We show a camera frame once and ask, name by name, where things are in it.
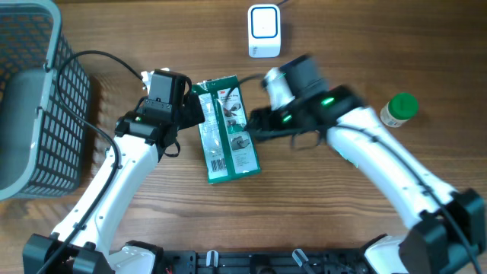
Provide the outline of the green white packaged item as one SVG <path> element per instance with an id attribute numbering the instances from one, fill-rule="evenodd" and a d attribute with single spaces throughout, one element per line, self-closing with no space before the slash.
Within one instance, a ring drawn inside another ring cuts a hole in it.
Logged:
<path id="1" fill-rule="evenodd" d="M 237 180 L 261 171 L 235 75 L 201 81 L 198 94 L 205 122 L 198 125 L 210 184 Z"/>

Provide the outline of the green lid jar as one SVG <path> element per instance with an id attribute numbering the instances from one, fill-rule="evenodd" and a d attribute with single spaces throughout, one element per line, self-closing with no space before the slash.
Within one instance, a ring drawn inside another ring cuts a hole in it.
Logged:
<path id="1" fill-rule="evenodd" d="M 409 93 L 395 95 L 380 111 L 381 121 L 389 127 L 400 127 L 419 111 L 419 102 Z"/>

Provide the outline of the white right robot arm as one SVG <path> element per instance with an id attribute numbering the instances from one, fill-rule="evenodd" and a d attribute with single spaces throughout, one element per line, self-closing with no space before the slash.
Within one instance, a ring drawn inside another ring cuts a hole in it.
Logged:
<path id="1" fill-rule="evenodd" d="M 381 124 L 350 87 L 328 88 L 314 59 L 303 55 L 262 78 L 267 107 L 251 112 L 258 142 L 314 132 L 354 164 L 390 201 L 407 233 L 385 235 L 364 249 L 377 273 L 454 273 L 479 266 L 486 249 L 485 203 L 430 172 Z"/>

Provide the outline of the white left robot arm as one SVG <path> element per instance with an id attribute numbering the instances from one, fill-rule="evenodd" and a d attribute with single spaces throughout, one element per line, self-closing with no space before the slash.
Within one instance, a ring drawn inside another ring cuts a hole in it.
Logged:
<path id="1" fill-rule="evenodd" d="M 143 72 L 148 94 L 121 116 L 105 161 L 73 210 L 48 237 L 33 234 L 23 250 L 26 273 L 155 273 L 163 248 L 130 241 L 116 252 L 114 234 L 138 188 L 181 129 L 205 118 L 191 80 L 168 70 Z"/>

